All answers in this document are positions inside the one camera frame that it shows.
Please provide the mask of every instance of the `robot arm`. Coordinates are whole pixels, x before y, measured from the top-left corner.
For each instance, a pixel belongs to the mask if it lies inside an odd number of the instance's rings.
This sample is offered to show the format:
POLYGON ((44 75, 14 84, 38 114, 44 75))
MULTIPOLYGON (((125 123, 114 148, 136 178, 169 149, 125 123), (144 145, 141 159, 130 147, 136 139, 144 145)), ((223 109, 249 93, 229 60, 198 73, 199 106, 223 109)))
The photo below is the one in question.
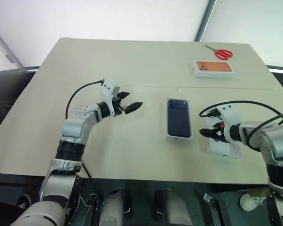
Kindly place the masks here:
POLYGON ((13 226, 63 226, 71 200, 79 198, 82 178, 77 175, 82 167, 82 155, 90 131, 103 118, 137 110, 142 102, 121 106, 130 93, 118 92, 120 86, 111 79, 102 83, 100 103, 82 105, 64 122, 56 157, 52 159, 43 180, 39 202, 28 208, 13 226))
POLYGON ((214 129, 201 129, 200 133, 216 141, 242 142, 261 152, 267 166, 268 185, 272 192, 272 195, 267 197, 270 222, 272 225, 283 225, 283 125, 263 125, 262 122, 231 123, 228 113, 222 111, 230 109, 228 107, 220 105, 210 109, 207 115, 218 117, 220 122, 214 125, 214 129))

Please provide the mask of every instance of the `beige tabletop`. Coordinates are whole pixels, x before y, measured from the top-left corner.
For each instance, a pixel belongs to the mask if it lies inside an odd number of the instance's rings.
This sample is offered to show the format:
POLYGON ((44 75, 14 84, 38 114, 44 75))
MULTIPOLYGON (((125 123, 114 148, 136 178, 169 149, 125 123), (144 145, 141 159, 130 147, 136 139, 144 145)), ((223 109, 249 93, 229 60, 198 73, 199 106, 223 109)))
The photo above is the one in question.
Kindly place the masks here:
MULTIPOLYGON (((205 119, 198 113, 223 100, 253 100, 283 112, 283 89, 247 44, 210 43, 230 49, 232 79, 196 78, 195 60, 216 60, 197 42, 77 40, 58 41, 0 126, 0 173, 46 174, 55 157, 65 107, 81 85, 111 77, 131 94, 123 101, 143 101, 134 113, 104 119, 94 126, 83 160, 95 178, 209 183, 267 182, 261 154, 241 145, 242 157, 210 155, 199 134, 205 119), (167 140, 166 99, 188 99, 192 142, 167 140)), ((101 86, 83 89, 70 111, 101 102, 101 86)), ((236 104, 243 121, 274 116, 259 106, 236 104)))

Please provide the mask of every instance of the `orange phone box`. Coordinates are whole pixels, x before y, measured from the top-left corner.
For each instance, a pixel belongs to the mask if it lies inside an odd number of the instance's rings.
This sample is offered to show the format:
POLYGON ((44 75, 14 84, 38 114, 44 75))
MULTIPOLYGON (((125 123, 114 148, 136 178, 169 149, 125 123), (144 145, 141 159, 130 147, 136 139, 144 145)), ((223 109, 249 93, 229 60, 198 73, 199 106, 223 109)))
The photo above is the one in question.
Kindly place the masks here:
POLYGON ((195 61, 193 65, 196 77, 232 78, 235 72, 228 61, 195 61))

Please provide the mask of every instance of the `blue smartphone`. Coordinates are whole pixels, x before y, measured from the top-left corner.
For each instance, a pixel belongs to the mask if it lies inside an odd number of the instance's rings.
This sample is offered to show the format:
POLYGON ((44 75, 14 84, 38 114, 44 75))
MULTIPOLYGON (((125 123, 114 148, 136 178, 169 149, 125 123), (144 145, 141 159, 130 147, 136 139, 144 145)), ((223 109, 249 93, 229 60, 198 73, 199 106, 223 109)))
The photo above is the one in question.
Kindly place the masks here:
POLYGON ((187 100, 167 100, 167 133, 174 137, 191 137, 187 100))

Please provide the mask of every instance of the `red scissors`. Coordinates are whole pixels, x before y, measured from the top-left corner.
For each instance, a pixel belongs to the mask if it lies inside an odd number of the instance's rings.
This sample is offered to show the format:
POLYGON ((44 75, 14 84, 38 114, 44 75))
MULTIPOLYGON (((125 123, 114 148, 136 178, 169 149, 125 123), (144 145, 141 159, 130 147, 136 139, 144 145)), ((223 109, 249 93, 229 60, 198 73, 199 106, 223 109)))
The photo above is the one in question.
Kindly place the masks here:
POLYGON ((221 59, 221 60, 228 60, 229 58, 231 58, 234 54, 226 49, 215 49, 213 47, 210 47, 208 45, 205 45, 207 48, 210 48, 211 50, 213 50, 215 52, 215 55, 217 58, 221 59))

